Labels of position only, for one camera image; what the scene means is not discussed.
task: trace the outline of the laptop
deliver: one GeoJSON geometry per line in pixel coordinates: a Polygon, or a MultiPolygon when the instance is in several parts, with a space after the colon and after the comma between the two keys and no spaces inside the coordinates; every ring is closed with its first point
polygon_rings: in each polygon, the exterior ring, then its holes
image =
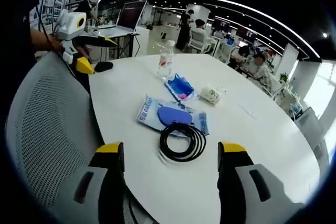
{"type": "Polygon", "coordinates": [[[99,36],[113,38],[132,34],[136,30],[147,1],[135,1],[124,4],[115,27],[100,29],[99,36]]]}

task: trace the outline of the white chair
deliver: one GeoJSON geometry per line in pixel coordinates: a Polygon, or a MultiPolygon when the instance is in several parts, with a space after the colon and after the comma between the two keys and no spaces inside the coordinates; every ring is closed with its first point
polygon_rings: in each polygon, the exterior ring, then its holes
{"type": "Polygon", "coordinates": [[[204,33],[200,33],[197,30],[191,29],[190,31],[190,41],[188,46],[196,49],[197,52],[204,53],[206,49],[209,47],[209,43],[207,43],[207,39],[204,33]]]}

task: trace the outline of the coiled black cable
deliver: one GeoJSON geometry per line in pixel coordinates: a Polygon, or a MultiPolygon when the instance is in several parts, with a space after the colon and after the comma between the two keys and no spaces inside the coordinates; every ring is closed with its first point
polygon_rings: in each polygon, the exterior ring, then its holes
{"type": "Polygon", "coordinates": [[[183,123],[172,123],[167,126],[160,136],[160,150],[171,160],[188,162],[198,158],[204,151],[206,138],[202,131],[194,126],[183,123]],[[175,152],[168,147],[167,138],[173,131],[179,131],[190,138],[189,147],[184,152],[175,152]]]}

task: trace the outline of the person standing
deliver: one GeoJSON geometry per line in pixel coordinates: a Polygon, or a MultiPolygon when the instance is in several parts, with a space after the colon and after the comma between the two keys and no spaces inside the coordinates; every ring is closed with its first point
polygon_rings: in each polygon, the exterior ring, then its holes
{"type": "Polygon", "coordinates": [[[190,21],[191,17],[194,14],[193,10],[188,10],[185,14],[181,17],[180,22],[180,34],[178,35],[176,48],[180,51],[184,51],[185,45],[189,42],[190,38],[190,21]]]}

